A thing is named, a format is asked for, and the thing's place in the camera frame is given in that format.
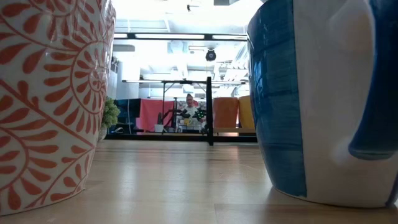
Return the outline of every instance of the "blue glaze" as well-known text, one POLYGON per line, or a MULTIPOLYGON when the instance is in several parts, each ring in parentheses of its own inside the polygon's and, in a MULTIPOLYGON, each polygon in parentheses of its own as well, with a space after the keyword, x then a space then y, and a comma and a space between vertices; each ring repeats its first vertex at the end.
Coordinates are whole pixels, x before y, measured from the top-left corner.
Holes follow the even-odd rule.
POLYGON ((398 150, 398 1, 370 0, 370 5, 376 27, 374 71, 349 152, 358 159, 380 160, 398 150))
POLYGON ((397 199, 398 199, 398 174, 396 177, 396 181, 394 182, 394 185, 392 186, 392 191, 391 191, 390 197, 388 198, 388 200, 386 202, 386 206, 393 205, 397 199))
POLYGON ((248 27, 254 124, 277 189, 307 196, 294 40, 293 1, 267 1, 248 27))

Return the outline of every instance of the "pink cloth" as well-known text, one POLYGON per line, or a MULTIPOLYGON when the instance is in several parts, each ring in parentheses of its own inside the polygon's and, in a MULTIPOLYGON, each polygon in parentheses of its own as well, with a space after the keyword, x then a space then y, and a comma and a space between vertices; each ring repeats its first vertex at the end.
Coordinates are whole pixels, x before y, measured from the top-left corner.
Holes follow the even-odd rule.
MULTIPOLYGON (((168 110, 174 108, 174 101, 164 101, 164 114, 168 110)), ((162 100, 141 100, 140 117, 136 119, 137 127, 145 131, 155 131, 155 124, 157 124, 157 115, 162 113, 162 100)), ((166 124, 172 117, 173 113, 169 113, 163 120, 166 124)))

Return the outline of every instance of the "orange bin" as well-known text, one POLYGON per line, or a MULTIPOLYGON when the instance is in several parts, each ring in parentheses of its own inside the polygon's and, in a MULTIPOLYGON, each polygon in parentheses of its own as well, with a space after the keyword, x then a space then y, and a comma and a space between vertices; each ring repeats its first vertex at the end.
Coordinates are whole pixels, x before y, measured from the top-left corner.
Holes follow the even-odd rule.
POLYGON ((215 128, 235 128, 239 101, 233 97, 215 98, 213 119, 215 128))

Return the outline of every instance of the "orange floral pattern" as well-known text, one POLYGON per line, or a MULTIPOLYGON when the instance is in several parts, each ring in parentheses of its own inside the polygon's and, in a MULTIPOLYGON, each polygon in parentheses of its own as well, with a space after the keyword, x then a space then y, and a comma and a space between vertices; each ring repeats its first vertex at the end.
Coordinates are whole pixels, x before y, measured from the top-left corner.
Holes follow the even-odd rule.
POLYGON ((0 215, 83 190, 115 17, 110 0, 0 1, 0 215))

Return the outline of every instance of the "black metal frame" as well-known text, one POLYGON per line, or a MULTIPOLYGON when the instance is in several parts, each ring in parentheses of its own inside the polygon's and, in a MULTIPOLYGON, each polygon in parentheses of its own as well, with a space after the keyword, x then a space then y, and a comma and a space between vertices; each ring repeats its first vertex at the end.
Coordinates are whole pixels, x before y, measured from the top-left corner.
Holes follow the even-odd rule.
POLYGON ((255 136, 214 136, 213 128, 213 96, 211 92, 211 77, 207 77, 206 81, 191 81, 191 80, 163 80, 163 102, 162 102, 162 122, 165 119, 164 115, 164 100, 167 83, 179 83, 179 84, 205 84, 206 85, 206 123, 207 123, 207 136, 190 136, 189 134, 181 134, 178 136, 170 135, 117 135, 109 134, 105 139, 114 140, 148 140, 148 141, 206 141, 210 146, 214 145, 214 142, 257 142, 255 136))
POLYGON ((127 38, 125 37, 115 37, 115 40, 197 40, 197 41, 237 41, 237 42, 247 42, 247 40, 239 40, 239 39, 214 39, 214 35, 223 35, 223 36, 246 36, 246 34, 179 34, 179 33, 166 33, 166 32, 161 32, 161 33, 133 33, 133 32, 122 32, 122 33, 116 33, 116 34, 127 34, 127 38), (161 35, 170 35, 170 34, 177 34, 177 35, 186 35, 189 37, 189 35, 203 35, 203 39, 197 39, 197 38, 186 38, 186 39, 181 39, 181 38, 140 38, 137 37, 137 34, 150 34, 150 35, 156 35, 156 34, 161 34, 161 35))

